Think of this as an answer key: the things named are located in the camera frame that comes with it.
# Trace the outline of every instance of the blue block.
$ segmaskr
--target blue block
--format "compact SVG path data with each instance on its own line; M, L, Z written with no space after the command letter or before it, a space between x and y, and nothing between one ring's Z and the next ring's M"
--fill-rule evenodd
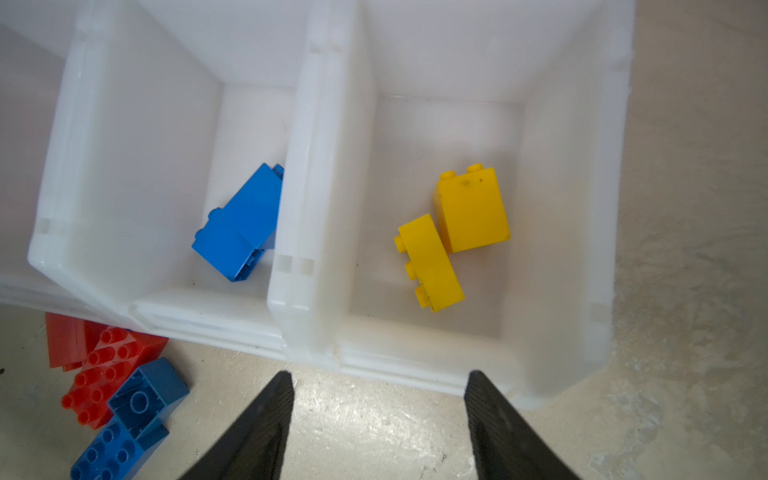
M140 366L123 383L108 405L132 439L153 432L190 390L165 358Z
M224 208L214 209L192 248L230 282L245 280L273 246L283 168L261 164Z
M112 420L91 442L69 472L71 480L129 480L168 436L162 425L134 440Z

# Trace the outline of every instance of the yellow block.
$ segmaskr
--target yellow block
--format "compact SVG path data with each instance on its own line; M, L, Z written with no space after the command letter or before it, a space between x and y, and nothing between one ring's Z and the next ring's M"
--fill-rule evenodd
M445 172L432 195L445 251L461 252L509 240L496 172L476 164L465 175Z
M422 307L430 306L433 312L464 300L462 286L453 273L448 254L440 243L440 237L428 214L408 222L398 229L395 245L400 253L408 252L411 261L406 272L411 280L419 279L416 298Z

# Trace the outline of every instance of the white plastic bin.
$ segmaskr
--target white plastic bin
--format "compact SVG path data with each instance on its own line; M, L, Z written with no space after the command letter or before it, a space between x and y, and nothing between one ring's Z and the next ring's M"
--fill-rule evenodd
M21 3L0 4L0 303L94 318L84 303L27 262L64 70L63 58L55 54L66 55L74 17L65 18L58 30L49 25L43 31L45 15L37 14ZM63 39L62 48L55 48L56 38Z
M111 322L534 405L611 338L631 0L81 3L29 260ZM285 162L276 249L230 283L190 244ZM420 309L392 238L441 172L497 171L511 241Z

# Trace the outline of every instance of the yellow lego brick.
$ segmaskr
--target yellow lego brick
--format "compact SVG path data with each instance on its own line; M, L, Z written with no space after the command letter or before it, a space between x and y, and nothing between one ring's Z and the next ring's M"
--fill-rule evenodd
M432 201L448 253L509 240L509 223L496 172L476 164L464 175L440 175Z
M400 253L408 252L411 261L406 263L406 272L411 280L419 279L421 286L416 289L419 305L429 306L437 312L464 300L462 286L453 273L451 261L445 252L440 237L427 214L398 229L395 245Z

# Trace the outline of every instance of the rectangular yellow block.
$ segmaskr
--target rectangular yellow block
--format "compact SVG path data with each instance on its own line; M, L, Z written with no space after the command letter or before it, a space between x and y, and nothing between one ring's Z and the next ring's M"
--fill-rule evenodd
M432 201L448 253L509 240L509 223L494 169L476 164L464 175L445 172Z
M462 286L458 284L432 217L428 214L419 217L398 231L400 235L395 237L397 251L408 252L411 258L406 263L408 277L421 283L416 289L419 305L429 305L433 312L437 312L464 300Z

